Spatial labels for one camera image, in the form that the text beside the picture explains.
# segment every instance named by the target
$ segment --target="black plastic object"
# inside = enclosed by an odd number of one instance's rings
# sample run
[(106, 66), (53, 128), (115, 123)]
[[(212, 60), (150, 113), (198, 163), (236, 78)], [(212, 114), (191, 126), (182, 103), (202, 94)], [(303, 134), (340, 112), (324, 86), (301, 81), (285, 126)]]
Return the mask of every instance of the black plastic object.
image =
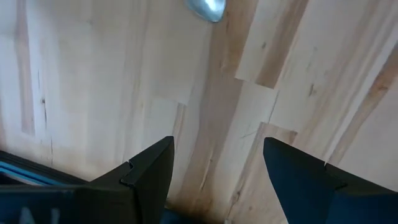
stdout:
[(2, 152), (0, 180), (9, 184), (13, 176), (41, 186), (2, 185), (0, 222), (158, 224), (173, 163), (171, 136), (89, 183)]
[(263, 153), (290, 224), (398, 223), (397, 192), (274, 138), (265, 138)]

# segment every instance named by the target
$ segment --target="metal spoon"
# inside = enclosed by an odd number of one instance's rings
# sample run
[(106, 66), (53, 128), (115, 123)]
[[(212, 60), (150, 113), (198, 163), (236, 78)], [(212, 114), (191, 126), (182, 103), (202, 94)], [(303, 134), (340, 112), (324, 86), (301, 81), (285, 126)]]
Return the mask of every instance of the metal spoon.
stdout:
[(219, 22), (223, 17), (226, 0), (185, 0), (185, 3), (203, 19)]

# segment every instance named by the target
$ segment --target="wooden floor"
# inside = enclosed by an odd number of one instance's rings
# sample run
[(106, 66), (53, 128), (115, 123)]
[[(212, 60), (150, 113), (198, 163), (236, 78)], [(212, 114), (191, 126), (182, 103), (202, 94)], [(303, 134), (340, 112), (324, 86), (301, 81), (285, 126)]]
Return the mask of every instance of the wooden floor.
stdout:
[(167, 135), (168, 204), (286, 223), (273, 136), (398, 190), (398, 1), (2, 0), (0, 143), (87, 180)]

